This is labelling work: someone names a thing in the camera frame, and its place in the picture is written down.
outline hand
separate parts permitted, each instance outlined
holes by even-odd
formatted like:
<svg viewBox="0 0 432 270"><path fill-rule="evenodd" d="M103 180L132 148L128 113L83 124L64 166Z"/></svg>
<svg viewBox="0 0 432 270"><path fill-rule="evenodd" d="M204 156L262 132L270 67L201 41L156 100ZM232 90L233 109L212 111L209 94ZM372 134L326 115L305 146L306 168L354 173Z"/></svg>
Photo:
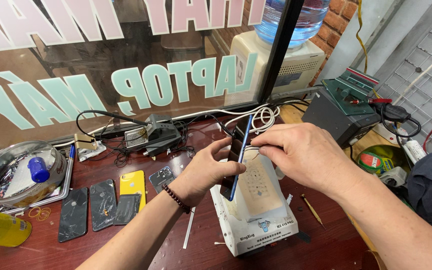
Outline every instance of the hand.
<svg viewBox="0 0 432 270"><path fill-rule="evenodd" d="M221 150L231 144L231 138L215 141L199 151L184 171L169 187L186 205L198 205L207 191L223 177L240 175L246 166L235 161L219 162L228 158L229 150Z"/></svg>
<svg viewBox="0 0 432 270"><path fill-rule="evenodd" d="M261 147L260 154L289 178L328 196L351 189L363 178L329 132L311 123L274 125L251 144Z"/></svg>

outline glass window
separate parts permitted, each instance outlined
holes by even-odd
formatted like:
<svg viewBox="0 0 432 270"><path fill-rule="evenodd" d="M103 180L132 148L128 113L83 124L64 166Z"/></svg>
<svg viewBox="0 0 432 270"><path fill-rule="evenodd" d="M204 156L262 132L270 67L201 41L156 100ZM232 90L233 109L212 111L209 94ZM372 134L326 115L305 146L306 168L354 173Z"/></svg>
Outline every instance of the glass window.
<svg viewBox="0 0 432 270"><path fill-rule="evenodd" d="M0 149L72 136L84 110L145 120L256 101L283 6L275 0L0 0ZM290 49L308 38L293 35ZM107 121L80 118L87 132Z"/></svg>

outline screwdriver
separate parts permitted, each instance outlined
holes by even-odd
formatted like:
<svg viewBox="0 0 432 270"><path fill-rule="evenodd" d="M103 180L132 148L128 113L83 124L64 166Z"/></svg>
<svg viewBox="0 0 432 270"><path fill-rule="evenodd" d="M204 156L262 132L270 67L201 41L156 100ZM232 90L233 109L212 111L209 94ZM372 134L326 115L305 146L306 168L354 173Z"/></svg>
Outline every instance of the screwdriver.
<svg viewBox="0 0 432 270"><path fill-rule="evenodd" d="M309 210L311 210L312 214L314 215L314 217L318 220L319 224L322 225L322 227L324 228L324 230L326 231L326 227L323 225L323 222L321 221L321 218L319 218L318 214L316 214L315 209L311 206L311 204L309 204L308 200L306 199L306 197L304 196L304 194L301 194L301 198L304 199L304 201L306 202L306 204L309 207Z"/></svg>

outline blue phone frame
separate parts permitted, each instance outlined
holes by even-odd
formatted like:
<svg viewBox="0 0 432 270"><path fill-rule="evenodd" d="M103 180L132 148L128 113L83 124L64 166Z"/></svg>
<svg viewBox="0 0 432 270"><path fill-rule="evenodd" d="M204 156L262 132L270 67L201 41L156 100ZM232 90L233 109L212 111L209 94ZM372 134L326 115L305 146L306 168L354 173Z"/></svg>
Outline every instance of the blue phone frame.
<svg viewBox="0 0 432 270"><path fill-rule="evenodd" d="M242 142L242 146L241 146L241 151L239 153L239 158L237 159L238 163L242 163L243 162L243 157L244 157L244 150L246 150L246 142L248 141L248 136L249 136L249 131L251 130L251 123L253 122L253 114L249 115L249 119L248 119L248 126L246 127L246 132L244 132L244 138L243 138L243 142ZM233 183L233 188L231 189L231 196L229 197L228 201L233 201L234 199L234 193L236 192L236 185L238 183L238 174L234 176L234 183Z"/></svg>

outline blue cap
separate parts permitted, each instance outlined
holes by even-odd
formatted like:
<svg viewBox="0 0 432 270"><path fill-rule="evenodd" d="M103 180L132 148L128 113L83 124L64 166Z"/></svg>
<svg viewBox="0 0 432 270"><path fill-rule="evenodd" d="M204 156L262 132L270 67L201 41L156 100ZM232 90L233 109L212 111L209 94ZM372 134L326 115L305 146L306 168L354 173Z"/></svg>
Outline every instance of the blue cap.
<svg viewBox="0 0 432 270"><path fill-rule="evenodd" d="M50 172L42 157L36 156L30 159L28 168L31 172L31 179L36 183L42 183L50 178Z"/></svg>

